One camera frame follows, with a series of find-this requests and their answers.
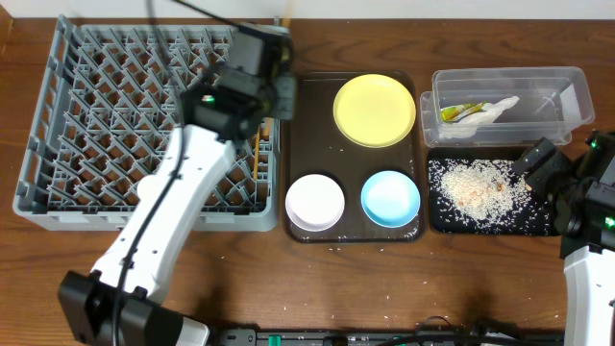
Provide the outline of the white napkin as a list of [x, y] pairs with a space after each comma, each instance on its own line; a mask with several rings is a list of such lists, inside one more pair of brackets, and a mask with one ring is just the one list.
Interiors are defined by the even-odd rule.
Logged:
[[442, 120], [444, 124], [440, 127], [439, 136], [447, 139], [471, 137], [479, 128], [492, 124], [505, 111], [513, 108], [519, 100], [518, 96], [512, 96], [495, 104], [485, 102], [482, 111], [471, 114], [456, 123], [446, 123]]

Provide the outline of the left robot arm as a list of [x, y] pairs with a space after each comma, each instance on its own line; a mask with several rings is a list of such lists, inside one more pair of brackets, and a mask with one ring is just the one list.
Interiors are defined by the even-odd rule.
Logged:
[[288, 29], [236, 24], [231, 58], [176, 96], [175, 127], [158, 170], [126, 227], [88, 275], [69, 271], [58, 291], [74, 338], [85, 345], [205, 345], [209, 327], [167, 309], [172, 273], [210, 194], [240, 143], [288, 98], [294, 45]]

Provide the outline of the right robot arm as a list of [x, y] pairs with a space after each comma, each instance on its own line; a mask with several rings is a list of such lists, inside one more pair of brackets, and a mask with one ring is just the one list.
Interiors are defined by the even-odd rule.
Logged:
[[547, 201], [561, 235], [567, 285], [564, 343], [614, 343], [614, 135], [595, 131], [587, 151], [569, 159], [543, 137], [513, 163], [515, 173]]

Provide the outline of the green orange snack wrapper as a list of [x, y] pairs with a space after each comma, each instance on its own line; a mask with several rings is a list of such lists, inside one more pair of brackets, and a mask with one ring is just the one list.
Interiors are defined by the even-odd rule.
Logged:
[[449, 106], [440, 111], [441, 119], [446, 123], [456, 123], [471, 114], [482, 111], [484, 106], [485, 102]]

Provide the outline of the light blue bowl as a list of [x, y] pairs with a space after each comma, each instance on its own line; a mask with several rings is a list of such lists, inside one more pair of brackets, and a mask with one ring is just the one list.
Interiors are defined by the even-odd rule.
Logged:
[[360, 192], [360, 203], [375, 224], [389, 229], [401, 228], [418, 216], [421, 194], [408, 175], [385, 170], [366, 180]]

